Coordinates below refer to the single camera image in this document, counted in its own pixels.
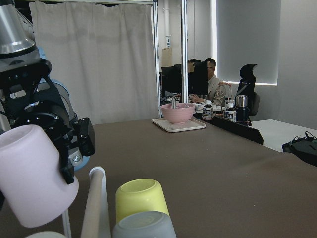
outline black cover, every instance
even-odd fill
[[[305,136],[303,138],[297,136],[294,140],[283,144],[283,152],[292,153],[302,161],[317,167],[317,142],[314,142],[317,139],[308,131],[305,132]]]
[[[219,117],[213,117],[210,122],[206,122],[263,145],[263,138],[257,129]]]

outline white table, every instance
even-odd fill
[[[282,145],[294,137],[305,137],[305,131],[317,137],[317,130],[271,119],[253,121],[252,128],[260,132],[264,146],[279,152],[283,152]]]

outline black chair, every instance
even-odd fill
[[[257,64],[246,64],[240,69],[241,80],[239,83],[238,95],[248,96],[249,116],[255,116],[258,113],[260,104],[260,96],[254,92],[256,78],[253,75],[253,69],[258,66]]]

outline cup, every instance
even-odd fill
[[[169,215],[162,186],[149,178],[132,180],[115,194],[116,222],[138,212],[159,211]]]
[[[57,232],[38,232],[32,235],[29,235],[25,238],[67,238],[67,237]]]
[[[135,213],[123,218],[112,231],[113,238],[176,238],[168,215],[158,211]]]
[[[37,125],[0,135],[0,190],[25,227],[39,227],[60,216],[74,201],[78,180],[67,184],[59,152]]]

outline white bottle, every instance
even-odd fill
[[[203,107],[203,120],[211,120],[213,118],[213,107],[210,100],[206,100],[206,105]]]
[[[237,111],[234,109],[233,103],[228,103],[228,107],[224,111],[224,118],[233,122],[237,122]]]

